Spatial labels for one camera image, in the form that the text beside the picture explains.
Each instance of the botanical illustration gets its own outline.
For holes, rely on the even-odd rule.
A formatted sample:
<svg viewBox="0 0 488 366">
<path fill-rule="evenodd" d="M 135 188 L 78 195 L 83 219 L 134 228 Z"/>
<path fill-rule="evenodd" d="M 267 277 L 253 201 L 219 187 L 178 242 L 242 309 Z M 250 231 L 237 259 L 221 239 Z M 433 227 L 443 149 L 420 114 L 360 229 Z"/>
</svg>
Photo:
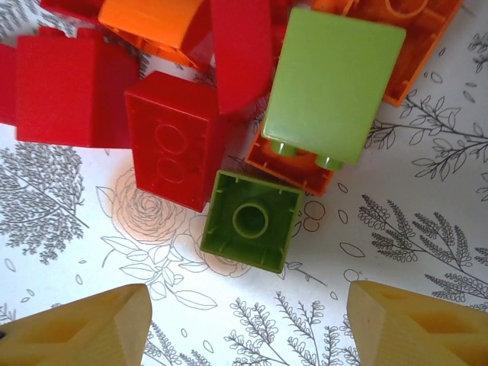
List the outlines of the botanical illustration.
<svg viewBox="0 0 488 366">
<path fill-rule="evenodd" d="M 323 325 L 325 307 L 318 301 L 309 306 L 298 302 L 295 310 L 281 292 L 275 296 L 277 314 L 271 315 L 264 305 L 255 303 L 248 306 L 245 301 L 236 299 L 230 304 L 234 315 L 246 328 L 247 336 L 233 330 L 224 339 L 237 353 L 233 366 L 255 365 L 296 365 L 303 366 L 339 366 L 349 364 L 360 366 L 356 348 L 341 344 L 339 330 L 344 336 L 352 337 L 347 316 L 340 328 Z M 281 315 L 293 328 L 293 334 L 287 338 L 287 347 L 294 357 L 287 357 L 275 343 L 278 317 Z"/>
<path fill-rule="evenodd" d="M 471 274 L 473 266 L 488 265 L 488 248 L 471 249 L 467 237 L 458 226 L 452 226 L 439 212 L 433 217 L 415 214 L 409 222 L 402 210 L 392 201 L 382 207 L 363 195 L 366 206 L 359 208 L 358 217 L 375 231 L 371 243 L 377 252 L 397 262 L 417 262 L 422 256 L 431 256 L 450 272 L 445 279 L 430 274 L 425 277 L 441 288 L 432 296 L 464 303 L 480 301 L 477 309 L 488 311 L 488 282 Z"/>
<path fill-rule="evenodd" d="M 438 100 L 428 95 L 417 98 L 417 90 L 412 90 L 403 103 L 400 119 L 408 124 L 392 124 L 375 120 L 365 147 L 377 144 L 378 149 L 389 149 L 394 143 L 398 130 L 411 130 L 409 145 L 415 146 L 424 139 L 432 140 L 434 156 L 416 159 L 412 164 L 419 167 L 417 178 L 438 176 L 444 181 L 457 172 L 467 159 L 488 162 L 488 136 L 479 123 L 470 125 L 471 131 L 462 130 L 457 125 L 460 107 L 446 107 L 445 97 Z"/>
<path fill-rule="evenodd" d="M 144 281 L 153 300 L 168 295 L 187 307 L 209 310 L 217 303 L 205 294 L 185 289 L 185 273 L 201 273 L 210 269 L 229 277 L 244 275 L 249 266 L 226 258 L 203 253 L 200 241 L 204 215 L 197 215 L 182 206 L 141 191 L 136 187 L 133 168 L 119 177 L 114 189 L 97 187 L 97 195 L 105 215 L 111 218 L 119 236 L 103 236 L 112 253 L 129 262 L 120 270 Z"/>
<path fill-rule="evenodd" d="M 9 310 L 7 303 L 0 305 L 0 325 L 13 322 L 17 319 L 17 310 Z"/>
<path fill-rule="evenodd" d="M 88 226 L 83 205 L 82 159 L 68 146 L 17 143 L 0 149 L 0 235 L 24 255 L 48 265 Z"/>
<path fill-rule="evenodd" d="M 488 172 L 483 173 L 481 178 L 484 180 L 484 186 L 478 188 L 476 193 L 481 194 L 482 202 L 488 202 Z"/>
<path fill-rule="evenodd" d="M 488 63 L 488 32 L 483 36 L 476 33 L 468 46 L 469 51 L 476 52 L 473 62 L 476 65 L 476 72 L 483 70 L 485 63 Z"/>
<path fill-rule="evenodd" d="M 191 351 L 191 356 L 184 355 L 183 353 L 178 354 L 175 346 L 154 322 L 151 322 L 149 328 L 146 346 L 144 347 L 144 355 L 152 359 L 151 364 L 160 364 L 163 366 L 174 366 L 183 364 L 183 362 L 187 366 L 212 366 L 203 355 L 195 350 Z"/>
</svg>

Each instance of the paper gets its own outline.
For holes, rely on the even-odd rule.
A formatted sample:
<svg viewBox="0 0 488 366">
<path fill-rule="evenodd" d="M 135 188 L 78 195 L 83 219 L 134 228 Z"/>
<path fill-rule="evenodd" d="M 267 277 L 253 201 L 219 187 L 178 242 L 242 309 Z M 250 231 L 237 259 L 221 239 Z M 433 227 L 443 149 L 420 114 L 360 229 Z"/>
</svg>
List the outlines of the paper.
<svg viewBox="0 0 488 366">
<path fill-rule="evenodd" d="M 32 0 L 0 12 L 9 44 L 38 24 L 75 31 Z M 202 253 L 204 214 L 138 191 L 129 150 L 18 143 L 0 125 L 0 323 L 140 282 L 145 366 L 357 366 L 350 281 L 487 311 L 487 18 L 467 1 L 404 105 L 381 106 L 360 163 L 306 197 L 279 275 Z M 195 77 L 143 63 L 154 69 Z M 243 156 L 226 166 L 246 170 Z"/>
</svg>

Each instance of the rose drawing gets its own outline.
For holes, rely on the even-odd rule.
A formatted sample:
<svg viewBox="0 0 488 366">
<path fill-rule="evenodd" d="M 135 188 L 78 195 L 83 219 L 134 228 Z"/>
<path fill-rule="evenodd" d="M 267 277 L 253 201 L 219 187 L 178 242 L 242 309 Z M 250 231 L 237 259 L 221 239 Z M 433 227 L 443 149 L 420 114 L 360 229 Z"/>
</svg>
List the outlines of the rose drawing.
<svg viewBox="0 0 488 366">
<path fill-rule="evenodd" d="M 128 264 L 119 269 L 143 281 L 153 300 L 172 295 L 187 307 L 209 310 L 215 301 L 196 291 L 182 290 L 184 273 L 201 273 L 210 269 L 222 276 L 239 277 L 249 266 L 200 250 L 205 216 L 141 191 L 136 186 L 134 169 L 123 173 L 114 189 L 97 187 L 98 201 L 104 214 L 120 234 L 102 236 L 111 253 L 123 255 Z"/>
</svg>

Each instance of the green brick top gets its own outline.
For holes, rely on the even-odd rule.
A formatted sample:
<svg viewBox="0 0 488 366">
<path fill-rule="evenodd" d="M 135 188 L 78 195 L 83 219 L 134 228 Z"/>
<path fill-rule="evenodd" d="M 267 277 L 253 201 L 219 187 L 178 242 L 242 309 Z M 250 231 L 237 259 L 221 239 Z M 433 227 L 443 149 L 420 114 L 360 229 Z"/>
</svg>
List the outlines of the green brick top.
<svg viewBox="0 0 488 366">
<path fill-rule="evenodd" d="M 262 136 L 278 142 L 277 153 L 294 155 L 299 148 L 317 154 L 317 164 L 327 169 L 358 162 L 405 34 L 294 8 Z"/>
<path fill-rule="evenodd" d="M 201 250 L 280 273 L 303 192 L 219 171 Z"/>
</svg>

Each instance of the plastic toy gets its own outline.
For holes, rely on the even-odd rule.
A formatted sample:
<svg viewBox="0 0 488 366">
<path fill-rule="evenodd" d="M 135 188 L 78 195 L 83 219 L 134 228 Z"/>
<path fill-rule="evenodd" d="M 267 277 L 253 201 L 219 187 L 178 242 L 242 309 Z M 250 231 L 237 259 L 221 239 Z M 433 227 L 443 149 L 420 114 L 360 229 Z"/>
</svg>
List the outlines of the plastic toy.
<svg viewBox="0 0 488 366">
<path fill-rule="evenodd" d="M 41 0 L 40 6 L 61 18 L 99 25 L 98 13 L 104 0 Z"/>
<path fill-rule="evenodd" d="M 361 366 L 488 364 L 488 313 L 370 281 L 347 311 Z"/>
<path fill-rule="evenodd" d="M 257 133 L 246 162 L 304 191 L 322 196 L 333 172 L 320 168 L 315 159 L 315 154 L 303 150 L 298 150 L 296 156 L 277 154 L 271 150 L 271 141 Z"/>
<path fill-rule="evenodd" d="M 201 250 L 280 273 L 303 192 L 219 171 Z"/>
<path fill-rule="evenodd" d="M 0 124 L 15 125 L 15 48 L 0 43 Z"/>
<path fill-rule="evenodd" d="M 140 365 L 151 315 L 144 284 L 55 307 L 0 326 L 0 364 Z"/>
<path fill-rule="evenodd" d="M 137 187 L 201 212 L 231 123 L 217 91 L 153 72 L 126 92 Z"/>
<path fill-rule="evenodd" d="M 384 95 L 398 107 L 462 5 L 463 0 L 317 0 L 313 9 L 406 28 Z"/>
<path fill-rule="evenodd" d="M 144 52 L 200 71 L 210 64 L 209 0 L 106 0 L 98 20 Z"/>
<path fill-rule="evenodd" d="M 234 114 L 271 88 L 273 33 L 269 0 L 211 0 L 220 113 Z"/>
<path fill-rule="evenodd" d="M 398 27 L 294 8 L 262 131 L 273 151 L 302 149 L 333 171 L 358 162 L 404 37 Z"/>
<path fill-rule="evenodd" d="M 39 37 L 20 36 L 17 139 L 128 148 L 124 91 L 138 79 L 138 62 L 97 30 L 80 28 L 67 38 L 41 27 Z"/>
</svg>

